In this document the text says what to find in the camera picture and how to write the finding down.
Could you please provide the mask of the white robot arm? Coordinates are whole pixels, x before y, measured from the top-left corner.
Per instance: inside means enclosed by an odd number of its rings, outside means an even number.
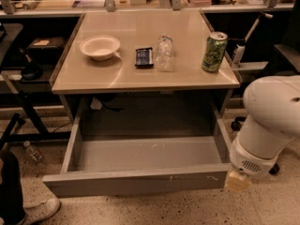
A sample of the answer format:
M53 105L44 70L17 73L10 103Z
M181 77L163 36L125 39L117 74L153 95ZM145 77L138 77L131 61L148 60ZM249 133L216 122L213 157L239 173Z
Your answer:
M246 88L243 103L247 117L229 150L225 188L231 191L278 173L278 155L300 137L300 76L257 79Z

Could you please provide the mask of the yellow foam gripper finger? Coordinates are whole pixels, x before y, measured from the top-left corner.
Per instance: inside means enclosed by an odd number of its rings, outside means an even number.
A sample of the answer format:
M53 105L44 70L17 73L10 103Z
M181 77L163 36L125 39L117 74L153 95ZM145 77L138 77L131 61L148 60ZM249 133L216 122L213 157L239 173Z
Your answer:
M244 173L237 170L227 172L224 187L233 192L239 192L252 185L251 179Z

